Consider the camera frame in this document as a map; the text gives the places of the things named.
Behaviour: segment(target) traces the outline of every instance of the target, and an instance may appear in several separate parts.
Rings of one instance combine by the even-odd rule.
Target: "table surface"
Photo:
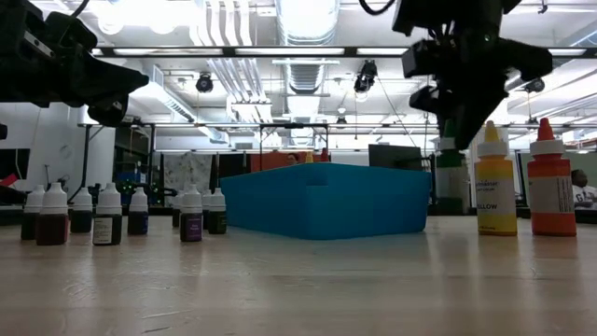
[[[120,246],[0,227],[0,335],[597,334],[597,227],[479,237],[474,217],[430,217],[419,234],[181,244],[168,217],[149,226]]]

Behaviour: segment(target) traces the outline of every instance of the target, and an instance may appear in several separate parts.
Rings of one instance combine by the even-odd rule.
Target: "ceiling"
[[[67,0],[33,0],[34,4],[45,12],[52,10],[68,11],[76,8],[80,1]],[[368,1],[373,7],[380,7],[380,0]],[[357,0],[341,0],[340,14],[333,44],[338,46],[400,46],[406,47],[427,36],[423,30],[417,30],[411,37],[392,32],[391,23],[394,11],[379,17],[371,17],[358,5]],[[106,15],[111,5],[107,0],[91,0],[88,8],[81,14],[83,20],[99,37],[100,43],[118,47],[155,47],[155,46],[192,46],[188,25],[193,18],[194,4],[189,0],[168,1],[167,8],[157,11],[154,17],[131,14],[131,26],[125,26],[114,35],[101,32],[99,18]],[[222,33],[224,32],[224,12],[222,6]],[[250,33],[253,42],[258,46],[279,45],[276,30],[275,7],[273,0],[251,0]],[[522,1],[512,13],[503,19],[501,36],[521,42],[545,47],[570,47],[579,39],[597,31],[597,0],[561,0],[548,1],[548,11],[538,14],[538,1]],[[297,13],[305,21],[309,19],[309,9]],[[172,20],[178,24],[166,35],[152,32],[147,25],[151,22]],[[164,84],[185,104],[194,109],[201,119],[224,121],[227,118],[225,108],[228,94],[215,76],[215,87],[210,93],[198,93],[195,82],[200,72],[210,72],[210,66],[204,59],[143,59],[116,60],[125,66],[150,69],[156,65],[164,72]],[[271,100],[271,114],[283,117],[287,114],[285,102],[286,85],[282,66],[272,64],[272,59],[257,59],[257,69],[267,97]],[[363,64],[362,59],[340,59],[338,64],[326,67],[325,81],[319,92],[323,97],[318,107],[319,119],[333,120],[339,107],[346,109],[346,115],[356,122],[394,122],[398,118],[404,122],[424,122],[424,115],[418,110],[408,107],[411,93],[427,83],[428,78],[405,79],[399,59],[376,60],[379,79],[368,93],[365,102],[358,103],[354,98],[352,86],[355,72]],[[566,122],[581,119],[595,114],[597,117],[597,101],[591,95],[597,93],[597,77],[593,72],[597,69],[597,60],[576,60],[557,68],[544,78],[546,89],[540,93],[512,91],[507,100],[508,115],[511,121],[524,122],[529,114],[536,116],[551,111],[554,122]],[[584,98],[585,104],[565,109],[558,113],[558,108],[567,107],[572,102]],[[140,116],[147,121],[169,122],[171,112],[154,96],[142,92],[134,92],[130,105],[130,114]]]

